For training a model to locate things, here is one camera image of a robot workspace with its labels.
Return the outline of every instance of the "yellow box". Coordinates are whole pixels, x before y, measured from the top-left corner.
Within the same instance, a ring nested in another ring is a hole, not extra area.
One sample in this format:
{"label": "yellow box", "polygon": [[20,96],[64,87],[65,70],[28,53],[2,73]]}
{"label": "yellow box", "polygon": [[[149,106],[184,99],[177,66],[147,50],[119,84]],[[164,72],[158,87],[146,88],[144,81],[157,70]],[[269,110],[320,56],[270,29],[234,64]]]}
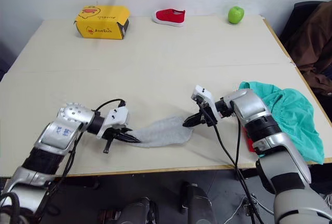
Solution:
{"label": "yellow box", "polygon": [[84,38],[123,39],[128,28],[129,10],[125,6],[85,6],[75,19]]}

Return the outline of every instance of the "green fabric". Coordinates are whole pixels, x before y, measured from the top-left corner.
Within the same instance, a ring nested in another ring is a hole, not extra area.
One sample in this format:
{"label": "green fabric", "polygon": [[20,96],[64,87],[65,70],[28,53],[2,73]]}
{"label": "green fabric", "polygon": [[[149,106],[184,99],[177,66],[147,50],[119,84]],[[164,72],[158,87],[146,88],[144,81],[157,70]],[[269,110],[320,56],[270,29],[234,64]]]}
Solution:
{"label": "green fabric", "polygon": [[287,133],[306,161],[324,162],[323,142],[313,122],[313,107],[299,91],[260,82],[242,82],[268,106],[281,130]]}

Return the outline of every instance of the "red shoe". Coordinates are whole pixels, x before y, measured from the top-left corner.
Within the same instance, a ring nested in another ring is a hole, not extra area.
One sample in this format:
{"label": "red shoe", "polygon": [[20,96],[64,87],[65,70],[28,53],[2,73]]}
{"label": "red shoe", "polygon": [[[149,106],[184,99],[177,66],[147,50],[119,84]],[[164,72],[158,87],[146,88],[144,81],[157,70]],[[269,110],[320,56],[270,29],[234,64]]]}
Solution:
{"label": "red shoe", "polygon": [[186,11],[167,9],[156,11],[153,15],[153,20],[156,23],[168,24],[172,26],[181,27],[185,22]]}

